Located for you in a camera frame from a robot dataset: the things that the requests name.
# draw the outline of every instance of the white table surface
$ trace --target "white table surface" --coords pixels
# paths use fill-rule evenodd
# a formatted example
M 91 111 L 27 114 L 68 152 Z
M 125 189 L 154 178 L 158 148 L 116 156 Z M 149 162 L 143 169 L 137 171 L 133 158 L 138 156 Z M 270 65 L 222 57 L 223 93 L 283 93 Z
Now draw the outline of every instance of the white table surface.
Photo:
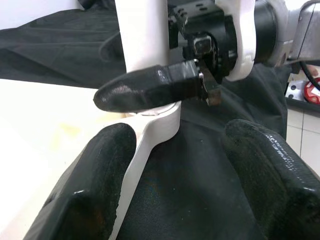
M 64 170 L 108 122 L 95 89 L 0 79 L 0 240 L 21 240 Z

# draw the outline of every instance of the cable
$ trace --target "cable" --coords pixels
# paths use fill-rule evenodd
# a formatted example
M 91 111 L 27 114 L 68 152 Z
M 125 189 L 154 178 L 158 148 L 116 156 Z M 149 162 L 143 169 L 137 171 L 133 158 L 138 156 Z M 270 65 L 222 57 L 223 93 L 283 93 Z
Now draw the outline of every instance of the cable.
M 317 81 L 312 76 L 311 72 L 309 71 L 307 64 L 304 61 L 300 62 L 301 68 L 304 71 L 304 74 L 309 79 L 309 81 L 312 83 L 312 85 L 320 91 L 320 85 L 317 83 Z

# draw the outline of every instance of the black cloth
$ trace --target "black cloth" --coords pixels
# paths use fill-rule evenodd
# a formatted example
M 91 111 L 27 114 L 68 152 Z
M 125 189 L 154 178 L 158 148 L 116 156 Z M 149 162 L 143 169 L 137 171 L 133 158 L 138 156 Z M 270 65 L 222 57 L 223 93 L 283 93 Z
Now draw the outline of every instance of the black cloth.
M 116 12 L 101 7 L 2 30 L 0 78 L 99 88 L 126 71 L 119 43 L 108 42 L 118 33 Z M 103 56 L 105 42 L 118 54 Z M 172 61 L 181 55 L 173 51 Z M 179 131 L 151 152 L 117 239 L 264 239 L 221 136 L 229 121 L 243 119 L 285 138 L 289 74 L 256 65 L 246 79 L 223 82 L 221 105 L 184 101 Z

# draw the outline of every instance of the white plastic part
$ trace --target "white plastic part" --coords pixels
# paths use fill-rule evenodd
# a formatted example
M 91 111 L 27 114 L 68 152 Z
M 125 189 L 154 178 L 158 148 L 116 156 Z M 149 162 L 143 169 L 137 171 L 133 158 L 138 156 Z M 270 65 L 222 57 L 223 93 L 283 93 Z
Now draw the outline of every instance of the white plastic part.
M 127 72 L 169 63 L 166 0 L 116 0 Z
M 167 0 L 116 0 L 115 5 L 127 72 L 154 65 L 167 65 Z M 109 240 L 117 238 L 151 150 L 177 133 L 180 111 L 181 103 L 178 102 L 121 120 L 134 129 L 137 147 L 123 177 L 116 219 Z
M 170 110 L 157 116 L 137 114 L 121 120 L 121 123 L 129 124 L 134 129 L 137 136 L 137 147 L 123 177 L 116 219 L 109 240 L 117 238 L 151 150 L 176 135 L 180 126 L 180 110 L 181 103 L 178 102 Z
M 255 63 L 257 39 L 255 26 L 256 0 L 215 0 L 225 15 L 232 15 L 238 57 L 226 79 L 237 81 L 247 77 Z

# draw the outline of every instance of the white tile wall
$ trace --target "white tile wall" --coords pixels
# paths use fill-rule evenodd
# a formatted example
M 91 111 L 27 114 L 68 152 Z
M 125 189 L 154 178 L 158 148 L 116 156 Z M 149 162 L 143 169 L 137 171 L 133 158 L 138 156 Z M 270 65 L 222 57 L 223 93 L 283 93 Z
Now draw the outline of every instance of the white tile wall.
M 288 109 L 286 141 L 320 175 L 320 114 Z

